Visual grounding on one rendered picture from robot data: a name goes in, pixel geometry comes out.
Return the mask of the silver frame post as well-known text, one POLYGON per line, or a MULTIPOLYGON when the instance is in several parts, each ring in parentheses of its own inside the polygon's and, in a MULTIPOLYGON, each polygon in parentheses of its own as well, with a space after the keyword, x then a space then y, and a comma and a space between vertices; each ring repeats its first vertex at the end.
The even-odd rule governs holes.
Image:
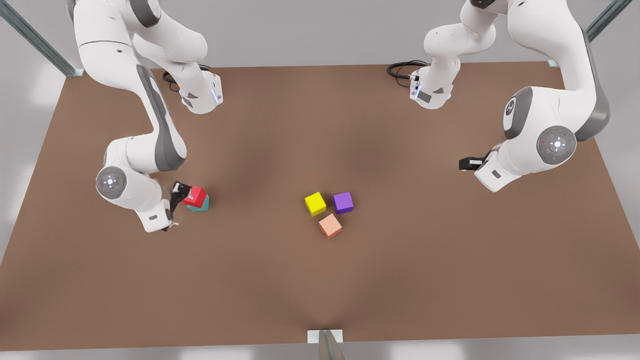
POLYGON ((0 18, 3 18, 23 39, 44 56, 66 77, 82 77, 85 71, 73 67, 46 39, 35 30, 6 0, 0 0, 0 18))
POLYGON ((593 19, 583 27, 586 39, 594 41, 624 10, 635 0, 566 0, 569 8, 576 10, 578 15, 585 18, 592 15, 593 19))
POLYGON ((317 360, 346 360, 340 344, 344 342, 342 329, 307 330, 307 343, 317 344, 317 360))

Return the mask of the orange wooden cube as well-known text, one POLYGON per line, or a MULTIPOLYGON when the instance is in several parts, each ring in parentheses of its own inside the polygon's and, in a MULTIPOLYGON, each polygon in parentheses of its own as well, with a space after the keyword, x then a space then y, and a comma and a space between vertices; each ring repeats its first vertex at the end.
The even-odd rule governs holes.
POLYGON ((327 239, 331 239, 342 231, 342 225, 334 214, 330 214, 318 222, 320 230, 327 239))

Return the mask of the red wooden cube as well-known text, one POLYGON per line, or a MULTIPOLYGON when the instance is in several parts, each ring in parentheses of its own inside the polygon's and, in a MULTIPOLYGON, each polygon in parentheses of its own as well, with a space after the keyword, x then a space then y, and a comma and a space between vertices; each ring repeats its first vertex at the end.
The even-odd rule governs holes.
POLYGON ((190 188, 189 194, 186 196, 185 199, 182 200, 182 203, 184 203, 185 205, 201 207, 202 203, 204 202, 204 199, 206 198, 206 195, 208 194, 201 187, 192 186, 190 188))

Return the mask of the purple wooden cube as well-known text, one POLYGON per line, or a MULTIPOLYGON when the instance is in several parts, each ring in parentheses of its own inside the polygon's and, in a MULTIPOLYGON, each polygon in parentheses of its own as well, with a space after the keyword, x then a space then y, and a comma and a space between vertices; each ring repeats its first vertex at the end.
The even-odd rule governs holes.
POLYGON ((350 192, 334 194, 333 203, 336 214, 345 214, 354 210, 354 201, 350 192))

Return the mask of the yellow wooden cube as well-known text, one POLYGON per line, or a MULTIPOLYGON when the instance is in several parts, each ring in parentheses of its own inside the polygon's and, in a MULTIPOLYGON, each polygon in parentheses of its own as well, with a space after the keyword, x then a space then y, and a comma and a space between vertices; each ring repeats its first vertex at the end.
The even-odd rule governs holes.
POLYGON ((312 217, 315 217, 318 214, 322 214, 327 209, 326 202, 324 201, 320 192, 316 192, 309 196, 306 196, 306 198, 304 198, 304 203, 312 217))

